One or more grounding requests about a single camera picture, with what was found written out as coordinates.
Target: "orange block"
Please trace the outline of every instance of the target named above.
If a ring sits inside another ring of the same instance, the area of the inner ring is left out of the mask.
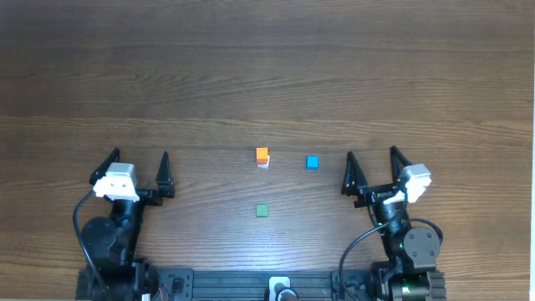
[[[257,165],[266,165],[269,160],[269,149],[267,147],[257,147]]]

